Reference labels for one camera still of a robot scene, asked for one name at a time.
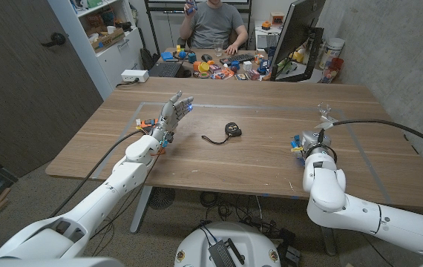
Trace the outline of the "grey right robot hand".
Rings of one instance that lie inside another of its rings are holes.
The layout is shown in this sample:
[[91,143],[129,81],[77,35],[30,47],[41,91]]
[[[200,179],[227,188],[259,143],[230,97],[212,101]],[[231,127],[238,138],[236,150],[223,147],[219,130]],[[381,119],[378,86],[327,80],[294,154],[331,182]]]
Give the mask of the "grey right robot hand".
[[312,153],[325,153],[330,152],[329,146],[331,139],[324,135],[321,142],[318,141],[319,132],[303,131],[300,135],[294,135],[291,140],[291,152],[299,159],[306,159]]

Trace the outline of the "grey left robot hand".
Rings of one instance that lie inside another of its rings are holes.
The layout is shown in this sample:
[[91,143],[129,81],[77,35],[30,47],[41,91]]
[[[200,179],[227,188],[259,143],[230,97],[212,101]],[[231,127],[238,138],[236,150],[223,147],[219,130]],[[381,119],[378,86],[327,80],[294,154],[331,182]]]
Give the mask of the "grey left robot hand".
[[163,140],[167,134],[172,134],[178,122],[192,110],[191,104],[194,101],[194,97],[190,96],[180,100],[181,96],[182,91],[180,90],[163,105],[158,123],[151,131],[151,135],[157,141]]

